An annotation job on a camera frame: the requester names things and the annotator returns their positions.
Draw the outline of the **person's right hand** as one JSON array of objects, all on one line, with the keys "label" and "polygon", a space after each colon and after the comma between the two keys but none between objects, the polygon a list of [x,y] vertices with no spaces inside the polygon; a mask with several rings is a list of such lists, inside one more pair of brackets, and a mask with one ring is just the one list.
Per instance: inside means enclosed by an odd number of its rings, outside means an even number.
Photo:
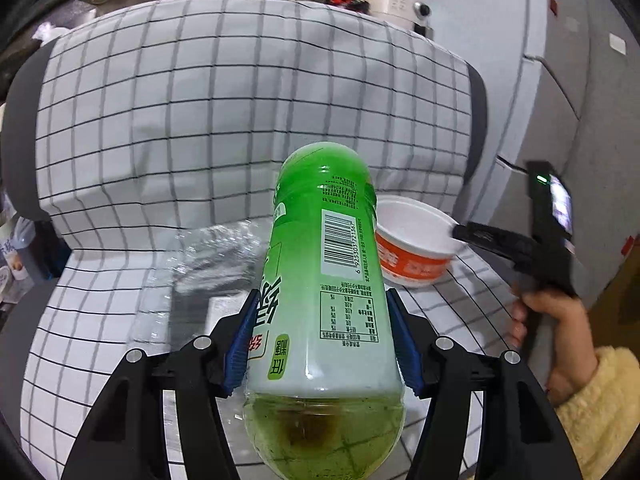
[{"label": "person's right hand", "polygon": [[553,366],[546,390],[549,401],[559,406],[585,388],[598,368],[587,310],[579,297],[554,290],[520,292],[514,287],[512,292],[516,300],[512,304],[510,343],[515,347],[524,342],[530,312],[550,316],[554,321]]}]

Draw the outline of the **yellow fleece sleeve forearm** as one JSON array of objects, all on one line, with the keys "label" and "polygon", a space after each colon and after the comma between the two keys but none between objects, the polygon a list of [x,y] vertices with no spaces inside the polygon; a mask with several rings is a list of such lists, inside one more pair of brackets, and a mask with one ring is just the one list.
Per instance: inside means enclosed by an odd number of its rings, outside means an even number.
[{"label": "yellow fleece sleeve forearm", "polygon": [[596,350],[588,385],[555,409],[585,479],[601,479],[639,425],[639,362],[626,348]]}]

